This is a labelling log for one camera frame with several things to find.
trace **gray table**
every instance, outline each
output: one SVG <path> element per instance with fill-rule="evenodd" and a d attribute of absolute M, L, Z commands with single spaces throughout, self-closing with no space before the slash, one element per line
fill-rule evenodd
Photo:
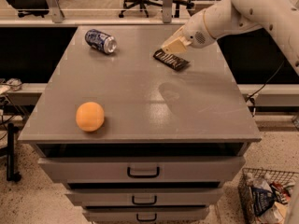
<path fill-rule="evenodd" d="M 114 35 L 109 56 L 84 40 L 79 27 L 21 132 L 23 143 L 252 142 L 260 139 L 218 45 L 181 54 L 190 66 L 175 72 L 152 55 L 175 25 L 95 27 Z M 105 125 L 83 132 L 77 108 L 94 101 Z"/>
<path fill-rule="evenodd" d="M 115 53 L 89 47 L 96 28 L 114 35 Z M 203 219 L 261 136 L 217 44 L 181 55 L 176 72 L 152 55 L 177 25 L 81 26 L 19 140 L 89 221 Z M 75 122 L 94 101 L 105 123 Z"/>

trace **wire basket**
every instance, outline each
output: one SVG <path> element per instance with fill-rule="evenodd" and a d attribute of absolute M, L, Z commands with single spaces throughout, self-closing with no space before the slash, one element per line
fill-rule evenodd
<path fill-rule="evenodd" d="M 295 182 L 299 177 L 299 173 L 296 172 L 253 168 L 244 168 L 242 173 L 243 174 L 238 185 L 238 191 L 246 224 L 260 224 L 260 222 L 256 220 L 256 216 L 254 214 L 251 189 L 246 185 L 247 173 L 252 173 L 253 177 L 255 178 L 264 177 L 265 174 L 270 174 L 273 181 L 276 181 L 282 185 L 286 185 L 289 182 Z"/>

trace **orange ball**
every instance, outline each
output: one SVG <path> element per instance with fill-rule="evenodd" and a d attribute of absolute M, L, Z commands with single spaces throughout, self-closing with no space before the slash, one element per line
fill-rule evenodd
<path fill-rule="evenodd" d="M 103 107 L 96 102 L 87 102 L 82 104 L 77 109 L 76 123 L 83 131 L 96 131 L 104 123 Z"/>

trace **blue can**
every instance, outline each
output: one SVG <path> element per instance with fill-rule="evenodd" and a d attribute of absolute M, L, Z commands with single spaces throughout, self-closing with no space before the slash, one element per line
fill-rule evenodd
<path fill-rule="evenodd" d="M 85 35 L 85 40 L 92 48 L 98 49 L 105 54 L 111 54 L 116 49 L 117 43 L 112 35 L 91 29 Z"/>

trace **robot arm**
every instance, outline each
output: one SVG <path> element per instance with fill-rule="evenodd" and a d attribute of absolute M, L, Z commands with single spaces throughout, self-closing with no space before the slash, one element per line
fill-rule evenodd
<path fill-rule="evenodd" d="M 194 14 L 162 49 L 180 53 L 191 45 L 203 48 L 225 35 L 264 28 L 299 76 L 299 11 L 289 0 L 221 0 Z"/>

